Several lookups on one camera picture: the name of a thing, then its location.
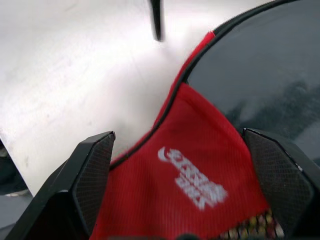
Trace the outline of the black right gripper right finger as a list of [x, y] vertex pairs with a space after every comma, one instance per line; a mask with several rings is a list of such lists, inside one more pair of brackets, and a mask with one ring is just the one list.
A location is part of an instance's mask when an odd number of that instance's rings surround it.
[[275, 133], [245, 128], [242, 137], [284, 237], [320, 240], [320, 167]]

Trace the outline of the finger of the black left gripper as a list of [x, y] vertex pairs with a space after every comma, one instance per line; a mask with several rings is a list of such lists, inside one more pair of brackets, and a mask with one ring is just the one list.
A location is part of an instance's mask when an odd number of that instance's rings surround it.
[[148, 0], [150, 5], [151, 26], [154, 39], [158, 42], [164, 40], [163, 30], [163, 0]]

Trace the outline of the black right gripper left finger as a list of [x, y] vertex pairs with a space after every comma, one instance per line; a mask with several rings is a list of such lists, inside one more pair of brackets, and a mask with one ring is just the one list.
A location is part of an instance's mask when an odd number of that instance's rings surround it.
[[105, 194], [115, 139], [108, 131], [80, 142], [4, 240], [89, 240]]

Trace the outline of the black red paddle case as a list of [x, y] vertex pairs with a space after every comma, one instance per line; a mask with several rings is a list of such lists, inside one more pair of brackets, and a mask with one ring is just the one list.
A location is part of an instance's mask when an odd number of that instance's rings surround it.
[[89, 240], [284, 240], [244, 129], [320, 167], [320, 0], [274, 0], [209, 32], [152, 129], [110, 166]]

